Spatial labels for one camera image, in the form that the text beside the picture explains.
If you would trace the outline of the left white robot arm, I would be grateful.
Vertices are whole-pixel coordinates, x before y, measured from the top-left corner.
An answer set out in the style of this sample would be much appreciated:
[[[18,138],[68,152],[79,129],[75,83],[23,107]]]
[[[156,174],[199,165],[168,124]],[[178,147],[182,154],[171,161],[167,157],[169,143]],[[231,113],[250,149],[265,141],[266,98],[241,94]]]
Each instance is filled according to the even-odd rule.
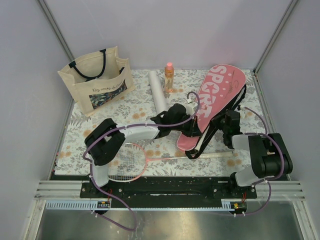
[[[84,140],[83,158],[89,161],[91,192],[98,198],[107,195],[108,182],[131,182],[146,170],[148,160],[138,142],[167,137],[172,131],[186,137],[199,137],[201,130],[196,114],[200,105],[176,103],[146,122],[119,125],[105,119]]]

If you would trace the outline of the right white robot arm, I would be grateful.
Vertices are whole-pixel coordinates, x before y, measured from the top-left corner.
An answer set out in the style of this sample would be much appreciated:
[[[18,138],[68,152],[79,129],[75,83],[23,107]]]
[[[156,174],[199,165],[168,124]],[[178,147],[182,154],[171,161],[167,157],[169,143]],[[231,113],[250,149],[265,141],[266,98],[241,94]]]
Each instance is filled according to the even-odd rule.
[[[210,126],[223,132],[223,143],[229,149],[249,153],[250,166],[230,176],[234,180],[227,186],[231,197],[239,198],[248,186],[292,173],[293,162],[280,133],[242,133],[240,113],[234,110],[216,115]]]

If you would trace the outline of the white shuttlecock tube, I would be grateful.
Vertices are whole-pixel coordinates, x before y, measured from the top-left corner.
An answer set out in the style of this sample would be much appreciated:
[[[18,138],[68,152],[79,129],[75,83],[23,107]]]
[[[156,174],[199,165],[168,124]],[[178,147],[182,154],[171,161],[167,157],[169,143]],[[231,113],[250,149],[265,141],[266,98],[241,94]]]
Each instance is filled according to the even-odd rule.
[[[156,114],[160,114],[163,111],[168,110],[167,102],[165,99],[161,80],[155,70],[151,70],[148,73],[148,80],[151,87],[153,102],[155,105]]]

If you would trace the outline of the pink racket cover bag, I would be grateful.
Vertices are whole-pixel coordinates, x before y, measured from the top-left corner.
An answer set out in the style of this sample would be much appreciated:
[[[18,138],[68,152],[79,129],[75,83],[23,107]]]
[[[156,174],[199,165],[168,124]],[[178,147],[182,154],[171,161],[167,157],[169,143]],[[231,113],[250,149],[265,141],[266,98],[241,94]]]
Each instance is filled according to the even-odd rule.
[[[211,119],[235,110],[246,91],[246,76],[241,69],[228,64],[210,68],[198,92],[200,107],[196,116],[202,136],[187,137],[181,134],[177,140],[179,150],[189,159],[198,158],[215,134]]]

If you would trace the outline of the pink racket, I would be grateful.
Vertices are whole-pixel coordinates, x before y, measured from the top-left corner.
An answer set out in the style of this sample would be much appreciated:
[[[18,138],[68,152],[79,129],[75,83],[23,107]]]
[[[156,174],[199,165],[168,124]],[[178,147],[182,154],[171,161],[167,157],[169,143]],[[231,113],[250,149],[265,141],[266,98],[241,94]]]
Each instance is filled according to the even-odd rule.
[[[107,176],[110,181],[128,183],[140,178],[149,163],[175,159],[175,157],[150,158],[140,145],[125,143],[120,147],[114,159],[107,164]]]

